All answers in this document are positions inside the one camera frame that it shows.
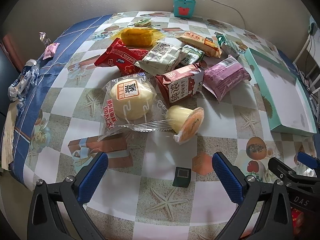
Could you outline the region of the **round bun clear wrapper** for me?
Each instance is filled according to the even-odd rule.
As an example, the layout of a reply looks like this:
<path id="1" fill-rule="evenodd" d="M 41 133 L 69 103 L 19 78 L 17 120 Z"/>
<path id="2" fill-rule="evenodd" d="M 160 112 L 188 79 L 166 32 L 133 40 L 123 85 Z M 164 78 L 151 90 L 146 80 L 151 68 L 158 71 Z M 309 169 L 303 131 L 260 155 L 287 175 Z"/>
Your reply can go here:
<path id="1" fill-rule="evenodd" d="M 122 76 L 105 86 L 99 141 L 119 133 L 167 131 L 165 102 L 153 76 Z"/>

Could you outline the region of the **yellow pudding cup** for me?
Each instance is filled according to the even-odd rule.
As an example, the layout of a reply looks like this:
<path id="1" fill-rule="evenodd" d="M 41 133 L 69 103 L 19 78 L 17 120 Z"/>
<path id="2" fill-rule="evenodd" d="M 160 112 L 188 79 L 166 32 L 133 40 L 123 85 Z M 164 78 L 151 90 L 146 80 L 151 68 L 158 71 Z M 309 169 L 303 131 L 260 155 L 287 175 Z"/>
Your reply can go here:
<path id="1" fill-rule="evenodd" d="M 204 109 L 202 107 L 189 109 L 174 105 L 168 109 L 166 119 L 175 131 L 174 140 L 181 145 L 198 132 L 204 120 Z"/>

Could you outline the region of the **brown milk biscuit pack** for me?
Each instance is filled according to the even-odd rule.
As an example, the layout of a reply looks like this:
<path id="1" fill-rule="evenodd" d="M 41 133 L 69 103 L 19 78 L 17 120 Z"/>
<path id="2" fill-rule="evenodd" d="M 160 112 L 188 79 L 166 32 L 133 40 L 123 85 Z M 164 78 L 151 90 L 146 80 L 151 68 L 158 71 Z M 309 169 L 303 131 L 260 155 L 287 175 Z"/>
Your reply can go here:
<path id="1" fill-rule="evenodd" d="M 190 64 L 155 79 L 161 94 L 167 104 L 172 105 L 187 99 L 202 90 L 204 69 L 200 64 Z"/>

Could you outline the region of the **pink barcode snack pack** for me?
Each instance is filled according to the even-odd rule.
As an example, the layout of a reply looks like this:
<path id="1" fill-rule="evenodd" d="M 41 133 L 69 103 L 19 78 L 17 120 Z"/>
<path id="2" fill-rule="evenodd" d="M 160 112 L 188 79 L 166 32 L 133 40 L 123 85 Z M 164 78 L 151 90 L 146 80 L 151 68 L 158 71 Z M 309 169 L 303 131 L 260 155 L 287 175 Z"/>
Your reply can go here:
<path id="1" fill-rule="evenodd" d="M 220 102 L 240 82 L 251 80 L 247 70 L 231 55 L 204 71 L 203 86 Z"/>

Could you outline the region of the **red flower snack pack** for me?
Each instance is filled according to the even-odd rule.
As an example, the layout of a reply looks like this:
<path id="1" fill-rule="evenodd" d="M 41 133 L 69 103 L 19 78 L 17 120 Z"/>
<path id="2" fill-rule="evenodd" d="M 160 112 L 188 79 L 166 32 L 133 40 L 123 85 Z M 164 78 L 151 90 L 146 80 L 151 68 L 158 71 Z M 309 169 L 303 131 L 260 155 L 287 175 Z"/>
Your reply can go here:
<path id="1" fill-rule="evenodd" d="M 143 72 L 135 65 L 148 53 L 145 49 L 129 49 L 120 38 L 116 38 L 107 50 L 94 62 L 96 67 L 117 66 L 122 75 L 132 75 Z"/>

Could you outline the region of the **small dark green cube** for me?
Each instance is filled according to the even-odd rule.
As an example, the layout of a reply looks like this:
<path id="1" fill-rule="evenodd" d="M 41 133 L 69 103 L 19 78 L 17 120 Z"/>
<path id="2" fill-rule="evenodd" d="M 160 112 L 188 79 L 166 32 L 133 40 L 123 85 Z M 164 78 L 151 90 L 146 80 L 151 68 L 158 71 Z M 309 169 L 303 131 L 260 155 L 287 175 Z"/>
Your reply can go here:
<path id="1" fill-rule="evenodd" d="M 176 167 L 175 177 L 173 181 L 174 187 L 187 188 L 191 181 L 191 169 L 184 167 Z"/>

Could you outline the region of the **beige paper sheet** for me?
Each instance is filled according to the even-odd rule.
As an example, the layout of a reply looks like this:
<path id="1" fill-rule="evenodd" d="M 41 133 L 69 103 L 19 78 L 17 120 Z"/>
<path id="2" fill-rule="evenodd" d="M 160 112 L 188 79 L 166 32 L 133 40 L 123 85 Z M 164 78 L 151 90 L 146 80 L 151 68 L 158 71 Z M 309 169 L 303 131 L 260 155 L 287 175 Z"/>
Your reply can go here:
<path id="1" fill-rule="evenodd" d="M 9 164 L 13 162 L 13 140 L 15 122 L 17 118 L 17 104 L 15 101 L 9 105 L 7 117 L 4 125 L 2 148 L 1 148 L 1 168 L 9 171 Z"/>

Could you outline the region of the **white metal shelf rack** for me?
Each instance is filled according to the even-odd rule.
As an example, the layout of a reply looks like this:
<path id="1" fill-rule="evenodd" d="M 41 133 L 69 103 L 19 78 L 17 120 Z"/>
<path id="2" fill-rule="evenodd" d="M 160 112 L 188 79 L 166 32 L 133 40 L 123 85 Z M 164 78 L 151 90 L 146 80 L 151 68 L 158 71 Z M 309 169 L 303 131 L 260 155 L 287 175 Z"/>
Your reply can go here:
<path id="1" fill-rule="evenodd" d="M 319 90 L 319 29 L 308 35 L 306 42 L 293 61 L 302 82 L 314 94 Z"/>

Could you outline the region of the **blue plaid cloth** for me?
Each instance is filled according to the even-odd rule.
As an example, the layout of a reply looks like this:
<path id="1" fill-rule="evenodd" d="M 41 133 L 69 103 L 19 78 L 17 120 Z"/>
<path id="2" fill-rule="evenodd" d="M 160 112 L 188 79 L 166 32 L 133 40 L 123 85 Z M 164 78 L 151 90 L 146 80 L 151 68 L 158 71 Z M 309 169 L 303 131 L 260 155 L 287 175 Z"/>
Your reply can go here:
<path id="1" fill-rule="evenodd" d="M 23 111 L 18 114 L 14 127 L 12 148 L 14 160 L 9 167 L 11 175 L 20 183 L 24 183 L 23 169 L 29 150 L 31 132 L 44 98 L 76 50 L 111 17 L 111 15 L 100 16 L 70 26 L 56 39 L 60 45 L 55 56 L 51 60 L 39 58 L 40 72 L 37 84 L 28 90 Z"/>

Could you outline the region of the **white grey snack pack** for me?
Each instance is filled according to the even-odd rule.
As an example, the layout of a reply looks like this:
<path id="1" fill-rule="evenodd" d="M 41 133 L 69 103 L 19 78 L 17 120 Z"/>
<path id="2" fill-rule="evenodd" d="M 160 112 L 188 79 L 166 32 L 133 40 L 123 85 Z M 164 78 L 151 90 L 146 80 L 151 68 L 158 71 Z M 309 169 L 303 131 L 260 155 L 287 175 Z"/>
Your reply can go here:
<path id="1" fill-rule="evenodd" d="M 158 41 L 135 66 L 151 75 L 163 75 L 173 71 L 185 58 L 187 52 L 179 46 Z"/>

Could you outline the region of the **yellow cake clear wrapper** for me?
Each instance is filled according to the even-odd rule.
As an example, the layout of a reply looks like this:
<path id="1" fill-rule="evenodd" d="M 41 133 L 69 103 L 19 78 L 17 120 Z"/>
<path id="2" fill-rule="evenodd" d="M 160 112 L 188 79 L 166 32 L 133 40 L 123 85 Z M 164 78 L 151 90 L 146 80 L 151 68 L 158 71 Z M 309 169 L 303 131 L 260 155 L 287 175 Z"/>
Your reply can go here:
<path id="1" fill-rule="evenodd" d="M 127 27 L 110 37 L 111 40 L 116 38 L 121 39 L 125 46 L 150 47 L 165 38 L 165 35 L 154 28 Z"/>

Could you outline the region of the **green white milk carton pack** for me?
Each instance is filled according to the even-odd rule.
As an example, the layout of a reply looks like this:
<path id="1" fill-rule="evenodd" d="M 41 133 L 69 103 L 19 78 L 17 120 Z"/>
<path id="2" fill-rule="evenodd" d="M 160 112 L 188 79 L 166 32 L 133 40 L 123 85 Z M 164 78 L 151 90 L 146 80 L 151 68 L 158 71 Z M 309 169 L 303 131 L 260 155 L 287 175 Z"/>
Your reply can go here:
<path id="1" fill-rule="evenodd" d="M 183 52 L 185 53 L 185 57 L 178 64 L 179 66 L 188 66 L 193 63 L 197 63 L 201 61 L 204 57 L 204 52 L 200 49 L 194 48 L 190 45 L 184 45 L 182 47 Z"/>

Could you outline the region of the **clear twisted candy wrapper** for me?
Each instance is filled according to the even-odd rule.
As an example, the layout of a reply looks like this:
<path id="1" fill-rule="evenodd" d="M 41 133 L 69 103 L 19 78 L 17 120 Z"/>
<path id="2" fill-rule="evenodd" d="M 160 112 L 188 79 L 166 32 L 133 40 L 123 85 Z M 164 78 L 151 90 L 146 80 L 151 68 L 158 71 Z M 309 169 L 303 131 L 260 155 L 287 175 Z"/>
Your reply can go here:
<path id="1" fill-rule="evenodd" d="M 51 39 L 48 37 L 48 35 L 45 32 L 39 32 L 40 41 L 43 43 L 45 47 L 50 45 Z"/>

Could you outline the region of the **orange cracker pack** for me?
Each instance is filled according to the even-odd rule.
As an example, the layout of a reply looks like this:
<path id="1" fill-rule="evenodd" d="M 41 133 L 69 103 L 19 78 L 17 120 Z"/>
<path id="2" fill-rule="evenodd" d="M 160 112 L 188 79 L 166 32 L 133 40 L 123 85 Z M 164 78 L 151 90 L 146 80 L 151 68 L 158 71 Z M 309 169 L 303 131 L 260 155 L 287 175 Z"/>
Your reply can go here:
<path id="1" fill-rule="evenodd" d="M 187 45 L 193 46 L 203 51 L 208 57 L 219 59 L 221 57 L 221 49 L 211 40 L 192 31 L 186 31 L 177 39 Z"/>

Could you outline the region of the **teal cube device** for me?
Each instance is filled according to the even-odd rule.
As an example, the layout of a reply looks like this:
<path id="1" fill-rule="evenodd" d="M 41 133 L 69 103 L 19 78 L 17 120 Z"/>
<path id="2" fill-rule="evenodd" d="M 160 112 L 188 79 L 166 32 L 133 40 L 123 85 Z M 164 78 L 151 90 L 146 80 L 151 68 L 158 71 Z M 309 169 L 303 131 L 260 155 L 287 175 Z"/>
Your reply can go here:
<path id="1" fill-rule="evenodd" d="M 174 16 L 180 18 L 192 18 L 195 5 L 195 0 L 173 0 Z"/>

